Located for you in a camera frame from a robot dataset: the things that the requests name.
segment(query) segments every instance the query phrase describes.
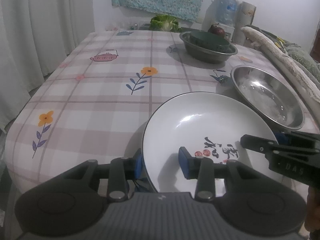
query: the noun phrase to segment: bowl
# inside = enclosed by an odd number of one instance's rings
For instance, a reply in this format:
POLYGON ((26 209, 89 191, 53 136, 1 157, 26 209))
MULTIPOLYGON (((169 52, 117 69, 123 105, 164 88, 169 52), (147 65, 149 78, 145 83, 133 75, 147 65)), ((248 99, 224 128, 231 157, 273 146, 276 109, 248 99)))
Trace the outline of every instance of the bowl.
POLYGON ((231 43, 229 44, 228 51, 226 53, 222 53, 199 47, 191 43, 189 37, 190 32, 180 33, 180 38, 182 39, 188 54, 203 62, 218 64, 226 61, 231 55, 238 53, 237 48, 231 43))
POLYGON ((281 81, 258 68, 239 65, 231 79, 240 95, 260 115, 282 128, 298 130, 304 114, 297 97, 281 81))
MULTIPOLYGON (((264 154, 241 147, 244 134, 276 140, 263 119, 235 99, 191 92, 166 101, 153 113, 143 132, 143 163, 153 190, 194 195, 197 180, 185 179, 179 166, 181 146, 192 156, 205 156, 214 163, 237 159, 281 182, 283 176, 269 170, 264 154)), ((217 196, 226 192, 223 179, 217 179, 215 187, 217 196)))
POLYGON ((204 31, 191 31, 190 42, 204 49, 226 53, 229 49, 229 41, 221 36, 204 31))

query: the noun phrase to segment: pink teapot print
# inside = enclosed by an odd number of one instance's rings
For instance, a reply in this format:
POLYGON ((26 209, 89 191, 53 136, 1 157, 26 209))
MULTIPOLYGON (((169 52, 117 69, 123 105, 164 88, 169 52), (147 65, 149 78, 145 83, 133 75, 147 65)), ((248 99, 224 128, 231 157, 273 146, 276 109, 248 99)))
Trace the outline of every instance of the pink teapot print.
POLYGON ((116 51, 116 54, 111 54, 109 52, 100 54, 94 57, 91 57, 90 59, 96 62, 108 62, 116 59, 118 57, 118 52, 116 51))

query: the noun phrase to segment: table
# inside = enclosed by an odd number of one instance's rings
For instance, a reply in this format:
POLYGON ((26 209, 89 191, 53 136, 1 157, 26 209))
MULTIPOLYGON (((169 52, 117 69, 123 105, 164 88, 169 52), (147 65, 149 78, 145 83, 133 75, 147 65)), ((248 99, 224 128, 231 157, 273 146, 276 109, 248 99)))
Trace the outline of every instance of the table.
MULTIPOLYGON (((5 159, 13 182, 25 192, 88 159, 101 164, 133 156, 146 122, 163 102, 192 91, 226 94, 237 65, 265 70, 289 87, 262 53, 236 47, 238 54, 225 63, 209 64, 189 56, 178 33, 90 33, 9 130, 5 159)), ((319 133, 304 105, 303 110, 301 130, 319 133)), ((292 187, 306 199, 306 185, 292 187)))

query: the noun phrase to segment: orange flower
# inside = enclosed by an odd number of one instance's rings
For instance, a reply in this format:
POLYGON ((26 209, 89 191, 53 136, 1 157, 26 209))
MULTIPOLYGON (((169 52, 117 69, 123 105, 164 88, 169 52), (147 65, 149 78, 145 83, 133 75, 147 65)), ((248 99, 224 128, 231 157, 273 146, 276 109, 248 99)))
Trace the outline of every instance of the orange flower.
POLYGON ((152 76, 154 74, 157 74, 158 71, 156 68, 154 67, 144 67, 142 70, 141 70, 141 73, 146 75, 146 76, 152 76))
POLYGON ((52 123, 53 121, 53 118, 51 117, 51 115, 53 114, 53 111, 49 111, 48 113, 46 114, 41 114, 39 115, 39 123, 38 123, 38 126, 43 126, 45 123, 52 123))

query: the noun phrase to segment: stainless steel bowl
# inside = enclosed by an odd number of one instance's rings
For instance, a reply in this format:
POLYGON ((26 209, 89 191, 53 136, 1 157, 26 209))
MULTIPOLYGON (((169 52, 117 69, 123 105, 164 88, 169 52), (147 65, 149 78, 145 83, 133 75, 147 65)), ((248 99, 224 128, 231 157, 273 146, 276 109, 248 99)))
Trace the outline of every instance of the stainless steel bowl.
POLYGON ((195 44, 192 44, 189 41, 189 36, 190 32, 180 33, 180 39, 183 40, 188 54, 201 61, 217 64, 226 61, 231 55, 235 55, 238 53, 237 48, 231 43, 229 46, 229 51, 227 53, 201 48, 195 44))
POLYGON ((287 129, 298 130, 304 114, 295 95, 279 80, 255 67, 232 69, 231 79, 238 92, 255 111, 287 129))

